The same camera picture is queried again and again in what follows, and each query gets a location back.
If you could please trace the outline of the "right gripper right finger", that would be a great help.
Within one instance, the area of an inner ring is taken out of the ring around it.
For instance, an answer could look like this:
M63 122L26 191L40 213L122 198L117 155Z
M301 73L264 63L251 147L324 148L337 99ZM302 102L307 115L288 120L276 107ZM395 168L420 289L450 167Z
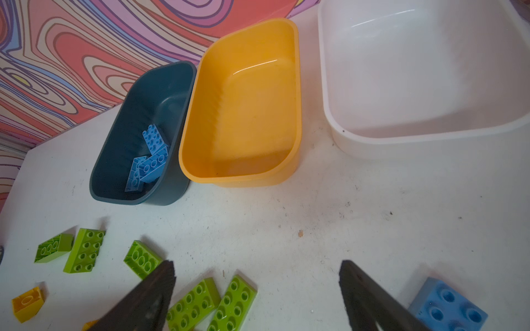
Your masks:
M352 261L342 261L339 277L352 330L428 329Z

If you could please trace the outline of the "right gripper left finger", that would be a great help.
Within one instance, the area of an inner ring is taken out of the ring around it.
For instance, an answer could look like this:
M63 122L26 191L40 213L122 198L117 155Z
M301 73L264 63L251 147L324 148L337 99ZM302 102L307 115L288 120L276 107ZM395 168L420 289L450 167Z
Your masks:
M173 262L161 262L91 330L162 330L175 282Z

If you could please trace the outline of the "blue lego bottom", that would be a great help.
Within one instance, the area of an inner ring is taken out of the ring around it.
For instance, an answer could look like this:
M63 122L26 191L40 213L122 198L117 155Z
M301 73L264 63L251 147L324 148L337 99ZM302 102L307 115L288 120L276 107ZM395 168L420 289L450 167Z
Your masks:
M409 312L434 331L479 331L488 319L484 310L433 277L424 282Z

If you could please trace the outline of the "blue lego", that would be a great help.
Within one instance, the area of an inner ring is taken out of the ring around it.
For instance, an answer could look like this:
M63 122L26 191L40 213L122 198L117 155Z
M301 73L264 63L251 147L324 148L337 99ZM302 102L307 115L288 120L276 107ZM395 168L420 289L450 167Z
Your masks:
M148 128L142 132L142 136L148 146L150 154L155 154L161 148L168 147L164 134L155 124L150 124Z
M143 183L152 183L160 178L164 171L167 159L168 148L160 148L151 157L139 164L139 180Z
M409 312L434 331L479 331L488 319L484 310L433 277L424 282Z
M131 169L126 182L125 192L141 192L144 187L144 183L140 180L139 164L144 162L147 156L135 157L132 161Z

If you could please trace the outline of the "green lego pair left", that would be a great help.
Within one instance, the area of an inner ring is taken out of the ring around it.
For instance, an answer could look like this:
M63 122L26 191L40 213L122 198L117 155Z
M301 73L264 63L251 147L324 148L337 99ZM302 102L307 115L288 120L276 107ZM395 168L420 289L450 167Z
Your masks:
M219 291L212 277L201 280L168 309L169 330L193 330L220 304Z

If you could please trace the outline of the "green lego pair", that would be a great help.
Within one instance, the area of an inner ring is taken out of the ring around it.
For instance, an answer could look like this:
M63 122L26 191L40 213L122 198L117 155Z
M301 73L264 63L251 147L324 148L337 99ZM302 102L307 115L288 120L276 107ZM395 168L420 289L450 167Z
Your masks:
M207 331L239 331L258 291L236 274L222 297Z
M201 280L168 309L169 330L193 330L220 304L219 291L212 277Z

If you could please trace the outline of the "yellow lego top cluster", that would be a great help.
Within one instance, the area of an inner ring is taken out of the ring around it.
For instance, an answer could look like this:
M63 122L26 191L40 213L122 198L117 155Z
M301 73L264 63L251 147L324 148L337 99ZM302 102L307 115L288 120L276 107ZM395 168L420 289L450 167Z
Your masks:
M98 320L89 321L89 322L84 324L84 326L83 326L83 328L81 330L82 331L89 331L97 323L98 323Z

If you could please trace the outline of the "green lego pair right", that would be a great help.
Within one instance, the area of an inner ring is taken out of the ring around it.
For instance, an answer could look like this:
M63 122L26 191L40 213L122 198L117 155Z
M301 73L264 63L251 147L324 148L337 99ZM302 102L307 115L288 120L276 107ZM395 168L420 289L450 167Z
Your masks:
M258 291L236 274L222 297L207 331L239 331Z

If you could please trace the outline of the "yellow lego small left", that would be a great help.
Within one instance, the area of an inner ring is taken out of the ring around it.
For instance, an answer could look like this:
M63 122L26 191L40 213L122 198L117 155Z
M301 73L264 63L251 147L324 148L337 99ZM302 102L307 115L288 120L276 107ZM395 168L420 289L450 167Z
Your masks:
M40 287L35 287L12 300L12 311L16 319L23 324L40 311L44 302Z

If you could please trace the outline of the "dark teal plastic bin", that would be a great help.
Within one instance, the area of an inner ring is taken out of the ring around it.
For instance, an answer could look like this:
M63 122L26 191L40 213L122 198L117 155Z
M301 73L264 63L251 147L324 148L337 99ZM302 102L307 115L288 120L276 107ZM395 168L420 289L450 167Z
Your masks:
M178 161L189 102L197 69L190 62L176 62L143 74L129 90L93 168L90 192L97 201L138 205L170 205L189 186ZM135 157L152 156L142 136L155 124L168 143L168 159L160 178L144 183L141 192L126 193Z

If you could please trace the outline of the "yellow plastic bin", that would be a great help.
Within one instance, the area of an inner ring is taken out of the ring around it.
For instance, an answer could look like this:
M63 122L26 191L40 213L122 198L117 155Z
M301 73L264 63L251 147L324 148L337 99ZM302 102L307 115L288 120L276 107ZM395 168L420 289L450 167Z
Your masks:
M297 26L269 19L213 43L197 68L179 147L196 183L274 186L297 169L302 93Z

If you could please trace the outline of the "white plastic bin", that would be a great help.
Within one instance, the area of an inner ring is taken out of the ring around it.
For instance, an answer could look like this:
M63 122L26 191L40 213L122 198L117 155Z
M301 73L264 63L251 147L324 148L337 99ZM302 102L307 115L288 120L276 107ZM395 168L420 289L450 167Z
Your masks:
M322 1L317 24L346 154L469 150L529 124L529 25L511 1Z

